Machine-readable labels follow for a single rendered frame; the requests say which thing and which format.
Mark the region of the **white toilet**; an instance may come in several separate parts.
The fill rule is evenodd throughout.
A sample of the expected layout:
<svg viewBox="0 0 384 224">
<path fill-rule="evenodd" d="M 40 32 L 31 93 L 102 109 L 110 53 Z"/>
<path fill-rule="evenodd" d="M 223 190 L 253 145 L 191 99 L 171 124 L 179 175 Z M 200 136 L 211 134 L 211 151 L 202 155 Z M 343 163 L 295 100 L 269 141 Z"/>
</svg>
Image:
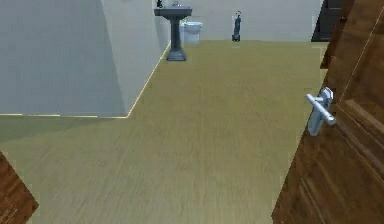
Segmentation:
<svg viewBox="0 0 384 224">
<path fill-rule="evenodd" d="M 200 33 L 202 27 L 202 22 L 182 22 L 180 24 L 181 42 L 183 44 L 198 44 L 200 42 Z"/>
</svg>

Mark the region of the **dark toilet brush holder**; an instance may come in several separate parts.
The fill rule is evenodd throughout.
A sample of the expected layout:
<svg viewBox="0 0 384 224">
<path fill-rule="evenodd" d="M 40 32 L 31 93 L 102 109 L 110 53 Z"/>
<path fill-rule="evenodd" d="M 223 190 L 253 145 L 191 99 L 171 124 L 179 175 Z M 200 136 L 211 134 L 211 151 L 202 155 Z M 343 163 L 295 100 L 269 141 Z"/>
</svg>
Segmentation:
<svg viewBox="0 0 384 224">
<path fill-rule="evenodd" d="M 232 41 L 239 42 L 240 41 L 240 29 L 241 29 L 241 11 L 236 12 L 236 19 L 234 21 L 234 31 L 232 35 Z"/>
</svg>

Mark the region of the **dark cabinet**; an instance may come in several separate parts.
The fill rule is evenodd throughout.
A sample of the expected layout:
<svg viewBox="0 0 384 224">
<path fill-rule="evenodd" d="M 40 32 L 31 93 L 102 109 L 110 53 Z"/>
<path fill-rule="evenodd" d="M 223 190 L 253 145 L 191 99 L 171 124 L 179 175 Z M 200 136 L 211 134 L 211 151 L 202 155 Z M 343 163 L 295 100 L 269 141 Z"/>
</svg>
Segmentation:
<svg viewBox="0 0 384 224">
<path fill-rule="evenodd" d="M 344 0 L 321 0 L 321 9 L 312 34 L 312 42 L 331 40 L 333 28 L 340 17 L 343 4 Z"/>
</svg>

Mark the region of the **brown wooden room door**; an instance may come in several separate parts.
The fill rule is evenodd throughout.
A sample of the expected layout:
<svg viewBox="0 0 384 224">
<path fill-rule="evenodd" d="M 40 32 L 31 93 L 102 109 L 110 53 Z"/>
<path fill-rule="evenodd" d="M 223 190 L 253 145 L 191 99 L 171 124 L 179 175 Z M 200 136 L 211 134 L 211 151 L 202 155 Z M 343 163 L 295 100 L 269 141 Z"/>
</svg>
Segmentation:
<svg viewBox="0 0 384 224">
<path fill-rule="evenodd" d="M 320 88 L 336 124 L 311 136 L 307 121 L 273 224 L 384 224 L 384 0 L 349 0 L 343 16 Z"/>
</svg>

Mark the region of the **brown wooden furniture corner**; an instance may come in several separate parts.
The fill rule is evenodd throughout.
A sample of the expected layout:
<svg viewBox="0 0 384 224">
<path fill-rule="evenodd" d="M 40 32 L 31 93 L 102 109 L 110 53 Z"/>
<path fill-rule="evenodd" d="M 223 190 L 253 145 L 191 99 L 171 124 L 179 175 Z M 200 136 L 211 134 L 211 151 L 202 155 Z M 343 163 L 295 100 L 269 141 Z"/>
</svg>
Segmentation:
<svg viewBox="0 0 384 224">
<path fill-rule="evenodd" d="M 0 224 L 27 224 L 39 204 L 0 152 Z"/>
</svg>

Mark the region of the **dark grey pedestal sink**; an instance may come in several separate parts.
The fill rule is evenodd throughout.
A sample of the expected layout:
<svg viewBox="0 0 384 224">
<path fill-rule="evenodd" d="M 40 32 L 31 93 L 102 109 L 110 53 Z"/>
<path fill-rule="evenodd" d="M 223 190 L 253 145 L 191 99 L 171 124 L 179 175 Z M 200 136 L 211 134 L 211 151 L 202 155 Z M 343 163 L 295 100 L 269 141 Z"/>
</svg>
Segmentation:
<svg viewBox="0 0 384 224">
<path fill-rule="evenodd" d="M 171 43 L 170 50 L 166 57 L 167 61 L 185 61 L 186 55 L 181 46 L 180 21 L 192 15 L 191 6 L 163 6 L 154 9 L 154 15 L 164 17 L 170 21 Z"/>
</svg>

